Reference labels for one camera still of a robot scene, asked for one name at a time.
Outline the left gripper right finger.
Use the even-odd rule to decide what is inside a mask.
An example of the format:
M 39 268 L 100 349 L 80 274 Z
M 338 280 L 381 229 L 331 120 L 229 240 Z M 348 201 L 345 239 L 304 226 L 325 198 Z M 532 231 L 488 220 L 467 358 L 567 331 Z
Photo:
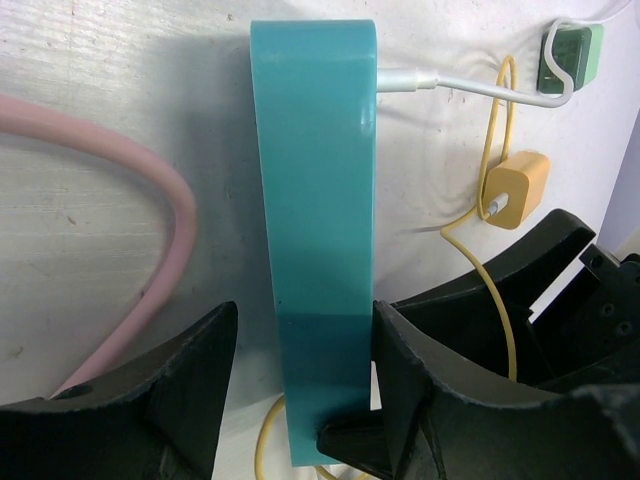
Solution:
M 374 306 L 381 406 L 336 417 L 318 450 L 381 479 L 635 479 L 639 388 L 513 382 Z

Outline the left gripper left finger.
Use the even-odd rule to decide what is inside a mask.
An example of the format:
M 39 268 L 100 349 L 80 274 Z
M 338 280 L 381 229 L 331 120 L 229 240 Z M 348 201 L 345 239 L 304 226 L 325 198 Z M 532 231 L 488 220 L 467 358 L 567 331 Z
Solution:
M 2 478 L 211 478 L 237 330 L 225 302 L 104 375 L 2 406 Z

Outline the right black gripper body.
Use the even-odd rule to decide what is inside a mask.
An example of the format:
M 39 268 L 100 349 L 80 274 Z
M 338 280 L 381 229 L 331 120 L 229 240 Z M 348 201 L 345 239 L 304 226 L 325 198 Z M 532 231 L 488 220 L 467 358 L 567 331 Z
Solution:
M 535 319 L 524 382 L 554 392 L 639 381 L 639 256 L 618 260 L 595 244 L 582 269 Z

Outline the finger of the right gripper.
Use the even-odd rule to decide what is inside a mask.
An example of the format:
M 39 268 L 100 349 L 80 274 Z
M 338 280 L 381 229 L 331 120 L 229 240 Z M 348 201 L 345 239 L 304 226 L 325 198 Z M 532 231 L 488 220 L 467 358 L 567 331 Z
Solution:
M 517 355 L 517 380 L 554 377 L 529 318 L 531 306 L 595 237 L 577 216 L 555 209 L 520 240 L 484 264 L 506 307 Z M 392 306 L 422 333 L 498 375 L 508 374 L 502 322 L 476 270 Z

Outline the yellow plug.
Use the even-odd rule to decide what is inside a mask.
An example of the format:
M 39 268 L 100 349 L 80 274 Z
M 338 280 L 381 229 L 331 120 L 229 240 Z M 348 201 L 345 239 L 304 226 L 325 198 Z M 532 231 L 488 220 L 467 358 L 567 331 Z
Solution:
M 550 167 L 547 156 L 521 151 L 490 170 L 482 197 L 486 221 L 506 230 L 518 228 L 541 203 Z

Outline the teal power strip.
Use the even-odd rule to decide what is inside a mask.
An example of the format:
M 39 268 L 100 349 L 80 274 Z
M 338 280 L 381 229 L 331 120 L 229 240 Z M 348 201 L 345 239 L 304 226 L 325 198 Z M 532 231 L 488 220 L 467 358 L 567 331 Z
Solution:
M 377 39 L 370 20 L 255 21 L 250 64 L 289 448 L 370 405 Z

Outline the green plug adapter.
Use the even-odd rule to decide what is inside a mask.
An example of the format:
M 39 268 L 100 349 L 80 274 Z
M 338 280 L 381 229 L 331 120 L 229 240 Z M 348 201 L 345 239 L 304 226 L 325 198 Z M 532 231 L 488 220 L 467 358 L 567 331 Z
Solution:
M 558 20 L 552 26 L 557 27 L 553 41 L 548 42 L 551 30 L 542 36 L 536 90 L 547 95 L 562 94 L 564 91 L 562 80 L 552 71 L 544 56 L 549 43 L 553 60 L 571 77 L 573 91 L 579 91 L 597 75 L 604 26 L 576 20 Z

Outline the pink power strip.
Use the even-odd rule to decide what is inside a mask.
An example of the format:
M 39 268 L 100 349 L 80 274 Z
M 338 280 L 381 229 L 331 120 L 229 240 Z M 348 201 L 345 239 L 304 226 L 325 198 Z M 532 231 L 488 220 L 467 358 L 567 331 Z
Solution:
M 107 370 L 171 295 L 193 195 L 130 139 L 1 99 L 1 399 Z

